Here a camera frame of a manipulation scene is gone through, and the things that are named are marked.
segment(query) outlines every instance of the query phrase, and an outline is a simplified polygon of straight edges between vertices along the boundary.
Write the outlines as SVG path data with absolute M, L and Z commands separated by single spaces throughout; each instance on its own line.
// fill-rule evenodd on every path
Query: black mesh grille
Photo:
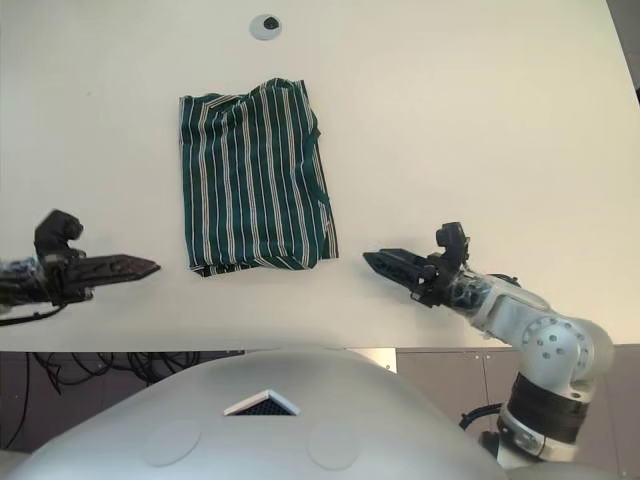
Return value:
M 293 415 L 282 405 L 271 398 L 267 398 L 244 410 L 238 410 L 231 415 Z

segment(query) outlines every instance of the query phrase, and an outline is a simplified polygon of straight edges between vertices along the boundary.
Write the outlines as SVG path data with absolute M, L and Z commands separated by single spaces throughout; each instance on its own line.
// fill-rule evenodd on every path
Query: striped cloth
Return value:
M 302 81 L 247 95 L 180 99 L 189 266 L 208 277 L 252 267 L 313 268 L 338 257 Z

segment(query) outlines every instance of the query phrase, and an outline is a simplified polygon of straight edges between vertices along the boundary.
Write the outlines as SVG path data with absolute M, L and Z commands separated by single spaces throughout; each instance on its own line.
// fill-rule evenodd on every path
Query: white table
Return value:
M 272 42 L 248 33 L 262 13 Z M 361 258 L 428 254 L 447 221 L 476 269 L 640 342 L 640 109 L 604 0 L 14 0 L 1 21 L 3 258 L 57 207 L 89 254 L 163 270 L 3 328 L 0 350 L 496 345 Z M 202 279 L 178 97 L 276 76 L 307 82 L 341 258 Z

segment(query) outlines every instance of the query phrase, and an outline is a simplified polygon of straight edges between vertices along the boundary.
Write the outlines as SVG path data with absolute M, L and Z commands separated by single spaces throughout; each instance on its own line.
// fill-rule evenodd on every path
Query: robot vent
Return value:
M 288 415 L 296 416 L 300 409 L 273 390 L 252 395 L 224 411 L 226 417 L 240 415 Z

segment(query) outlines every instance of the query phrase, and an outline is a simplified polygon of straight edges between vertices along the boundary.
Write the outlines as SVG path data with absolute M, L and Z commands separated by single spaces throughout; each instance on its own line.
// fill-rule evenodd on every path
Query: wire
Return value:
M 486 417 L 487 415 L 497 415 L 502 408 L 501 403 L 493 403 L 491 405 L 485 405 L 484 407 L 471 410 L 469 413 L 462 414 L 462 420 L 460 420 L 459 427 L 466 430 L 469 425 L 475 422 L 477 419 Z
M 37 320 L 44 320 L 45 318 L 53 317 L 55 314 L 61 312 L 67 308 L 66 305 L 60 305 L 58 308 L 54 308 L 48 312 L 39 313 L 35 312 L 33 315 L 27 315 L 26 317 L 13 317 L 0 320 L 0 327 L 8 327 L 9 325 L 18 325 L 20 323 L 35 322 Z
M 18 437 L 18 434 L 24 427 L 25 421 L 27 420 L 27 409 L 29 408 L 29 392 L 31 391 L 31 361 L 28 353 L 25 353 L 26 358 L 26 378 L 25 378 L 25 387 L 24 387 L 24 401 L 22 404 L 22 416 L 20 417 L 20 422 L 18 423 L 18 427 L 16 431 L 13 433 L 11 439 L 7 442 L 4 449 L 8 450 L 9 447 L 13 444 L 15 439 Z

